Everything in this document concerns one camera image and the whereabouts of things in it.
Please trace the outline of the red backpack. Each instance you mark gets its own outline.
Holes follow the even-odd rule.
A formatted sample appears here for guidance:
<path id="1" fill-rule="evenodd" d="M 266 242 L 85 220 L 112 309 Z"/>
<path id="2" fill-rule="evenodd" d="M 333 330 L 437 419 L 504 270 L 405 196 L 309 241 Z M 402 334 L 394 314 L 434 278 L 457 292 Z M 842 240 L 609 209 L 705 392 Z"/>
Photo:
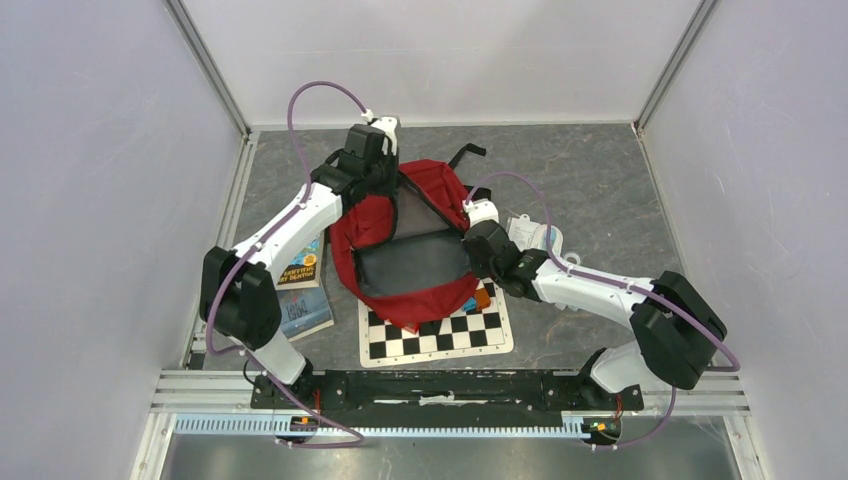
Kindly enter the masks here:
<path id="1" fill-rule="evenodd" d="M 455 172 L 468 143 L 448 161 L 403 163 L 395 194 L 369 195 L 328 229 L 340 282 L 381 319 L 400 327 L 440 320 L 478 288 L 463 237 L 470 227 L 466 199 L 488 200 Z"/>

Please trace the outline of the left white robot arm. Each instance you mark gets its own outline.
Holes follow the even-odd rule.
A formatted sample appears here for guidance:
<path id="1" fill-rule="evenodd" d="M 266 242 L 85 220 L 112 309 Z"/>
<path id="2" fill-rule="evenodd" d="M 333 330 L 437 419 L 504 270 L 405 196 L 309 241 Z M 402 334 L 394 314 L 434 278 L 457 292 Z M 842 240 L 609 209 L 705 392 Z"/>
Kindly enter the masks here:
<path id="1" fill-rule="evenodd" d="M 282 332 L 276 284 L 295 257 L 320 233 L 369 195 L 397 190 L 399 156 L 395 117 L 353 125 L 342 148 L 308 172 L 294 199 L 255 234 L 203 259 L 199 316 L 206 332 L 234 342 L 274 378 L 290 407 L 314 394 L 306 358 Z"/>

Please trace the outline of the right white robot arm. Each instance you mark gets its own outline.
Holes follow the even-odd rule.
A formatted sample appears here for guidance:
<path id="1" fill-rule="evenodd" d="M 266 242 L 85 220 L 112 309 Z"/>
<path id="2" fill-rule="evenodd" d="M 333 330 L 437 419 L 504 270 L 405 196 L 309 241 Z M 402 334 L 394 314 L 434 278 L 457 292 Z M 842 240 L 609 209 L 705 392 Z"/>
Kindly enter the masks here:
<path id="1" fill-rule="evenodd" d="M 493 220 L 473 225 L 463 239 L 474 274 L 516 298 L 574 307 L 612 320 L 633 341 L 596 352 L 577 382 L 580 400 L 602 408 L 637 384 L 691 390 L 716 353 L 726 354 L 727 328 L 681 274 L 615 276 L 575 265 L 540 249 L 521 251 Z"/>

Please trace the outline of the correction tape blister pack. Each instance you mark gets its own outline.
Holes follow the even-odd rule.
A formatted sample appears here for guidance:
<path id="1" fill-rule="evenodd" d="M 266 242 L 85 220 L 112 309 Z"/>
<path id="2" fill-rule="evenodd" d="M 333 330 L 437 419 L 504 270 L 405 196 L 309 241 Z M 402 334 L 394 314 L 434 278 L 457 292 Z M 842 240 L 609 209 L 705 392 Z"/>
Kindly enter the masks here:
<path id="1" fill-rule="evenodd" d="M 548 227 L 547 224 L 535 222 L 527 214 L 510 217 L 507 220 L 507 233 L 519 250 L 546 250 L 545 235 L 550 233 L 553 252 L 557 256 L 562 255 L 562 231 L 556 226 Z"/>

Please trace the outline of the orange toy block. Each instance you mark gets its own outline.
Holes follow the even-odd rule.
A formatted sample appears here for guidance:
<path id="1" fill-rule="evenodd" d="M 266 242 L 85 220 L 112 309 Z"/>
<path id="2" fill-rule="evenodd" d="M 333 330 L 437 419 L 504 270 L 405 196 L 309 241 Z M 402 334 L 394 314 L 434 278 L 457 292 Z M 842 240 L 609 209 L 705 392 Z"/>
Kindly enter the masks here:
<path id="1" fill-rule="evenodd" d="M 486 286 L 483 286 L 482 288 L 479 288 L 475 291 L 474 303 L 475 309 L 479 311 L 482 311 L 491 305 L 491 297 Z"/>

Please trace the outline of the blue toy block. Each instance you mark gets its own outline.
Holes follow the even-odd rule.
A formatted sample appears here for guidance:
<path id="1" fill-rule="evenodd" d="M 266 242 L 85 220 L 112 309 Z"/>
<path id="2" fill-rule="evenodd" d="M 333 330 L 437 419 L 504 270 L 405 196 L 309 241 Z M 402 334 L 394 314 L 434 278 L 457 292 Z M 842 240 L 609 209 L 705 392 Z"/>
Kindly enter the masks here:
<path id="1" fill-rule="evenodd" d="M 475 297 L 469 298 L 461 307 L 463 312 L 472 312 L 475 311 L 478 307 L 477 300 Z"/>

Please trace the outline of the clear tape roll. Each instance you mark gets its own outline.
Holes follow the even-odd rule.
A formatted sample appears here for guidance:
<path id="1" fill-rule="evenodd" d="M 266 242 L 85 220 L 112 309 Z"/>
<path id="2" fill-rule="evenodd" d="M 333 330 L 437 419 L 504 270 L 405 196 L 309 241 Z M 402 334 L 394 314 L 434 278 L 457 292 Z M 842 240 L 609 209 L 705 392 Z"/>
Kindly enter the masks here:
<path id="1" fill-rule="evenodd" d="M 574 265 L 581 265 L 582 264 L 582 257 L 576 252 L 566 252 L 566 253 L 564 253 L 563 259 L 567 263 L 571 263 L 571 264 L 574 264 Z"/>

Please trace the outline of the black white chessboard mat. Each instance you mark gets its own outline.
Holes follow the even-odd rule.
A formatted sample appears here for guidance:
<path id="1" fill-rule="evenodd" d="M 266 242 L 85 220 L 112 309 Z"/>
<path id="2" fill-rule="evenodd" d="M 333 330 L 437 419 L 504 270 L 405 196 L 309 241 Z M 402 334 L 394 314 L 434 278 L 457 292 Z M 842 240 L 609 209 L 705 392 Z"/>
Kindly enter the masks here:
<path id="1" fill-rule="evenodd" d="M 400 328 L 358 303 L 359 361 L 366 369 L 436 360 L 506 354 L 514 335 L 503 290 L 482 280 L 478 290 L 488 294 L 483 309 L 459 309 L 451 316 L 415 329 Z"/>

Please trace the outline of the treehouse paperback book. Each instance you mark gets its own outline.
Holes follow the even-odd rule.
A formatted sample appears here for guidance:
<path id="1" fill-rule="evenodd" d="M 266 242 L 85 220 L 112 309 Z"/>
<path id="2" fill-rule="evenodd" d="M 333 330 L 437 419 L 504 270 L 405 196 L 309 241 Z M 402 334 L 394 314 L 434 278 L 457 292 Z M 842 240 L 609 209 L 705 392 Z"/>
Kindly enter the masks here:
<path id="1" fill-rule="evenodd" d="M 290 262 L 279 277 L 278 291 L 317 288 L 321 286 L 325 233 L 321 232 Z"/>

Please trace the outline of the dark blue 1984 book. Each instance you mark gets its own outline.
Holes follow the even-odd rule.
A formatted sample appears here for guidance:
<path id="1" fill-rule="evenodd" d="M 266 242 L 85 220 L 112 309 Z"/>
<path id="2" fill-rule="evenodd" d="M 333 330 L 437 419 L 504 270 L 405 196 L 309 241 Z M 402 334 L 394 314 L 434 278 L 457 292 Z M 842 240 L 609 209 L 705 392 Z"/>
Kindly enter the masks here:
<path id="1" fill-rule="evenodd" d="M 323 287 L 280 290 L 277 297 L 282 312 L 280 329 L 290 341 L 335 324 Z"/>

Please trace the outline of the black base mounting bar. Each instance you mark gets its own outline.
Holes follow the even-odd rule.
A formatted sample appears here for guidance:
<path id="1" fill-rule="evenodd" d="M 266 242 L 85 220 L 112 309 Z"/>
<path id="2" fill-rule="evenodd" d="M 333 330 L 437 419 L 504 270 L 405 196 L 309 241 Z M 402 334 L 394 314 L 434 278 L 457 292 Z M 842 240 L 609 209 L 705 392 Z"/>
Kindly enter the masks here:
<path id="1" fill-rule="evenodd" d="M 562 370 L 325 370 L 302 376 L 293 395 L 353 429 L 555 427 L 564 412 L 639 412 L 641 389 L 608 393 Z"/>

